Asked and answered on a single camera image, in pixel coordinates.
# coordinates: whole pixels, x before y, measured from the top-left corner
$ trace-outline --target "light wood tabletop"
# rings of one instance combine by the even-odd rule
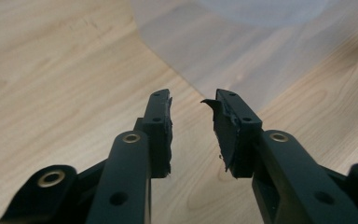
[[[143,43],[129,2],[0,1],[0,216],[39,169],[104,160],[161,89],[173,97],[172,173],[152,181],[152,223],[262,222],[252,180],[219,159],[212,110]],[[358,34],[258,115],[346,174],[358,162]]]

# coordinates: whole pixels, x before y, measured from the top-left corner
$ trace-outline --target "mounting hole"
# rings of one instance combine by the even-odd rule
[[[117,192],[110,197],[109,202],[114,206],[121,206],[129,199],[125,192]]]
[[[63,181],[64,178],[65,173],[62,170],[49,171],[38,179],[37,185],[40,188],[53,187]]]
[[[276,141],[276,142],[287,142],[287,141],[289,141],[289,138],[286,135],[281,134],[281,133],[272,133],[272,134],[269,135],[269,137],[272,140]]]
[[[321,203],[327,203],[327,204],[334,203],[334,198],[331,197],[330,194],[328,194],[326,192],[318,191],[314,194],[314,196]]]
[[[141,136],[135,133],[130,133],[123,137],[123,141],[126,143],[135,143],[138,142],[139,139],[141,139]]]

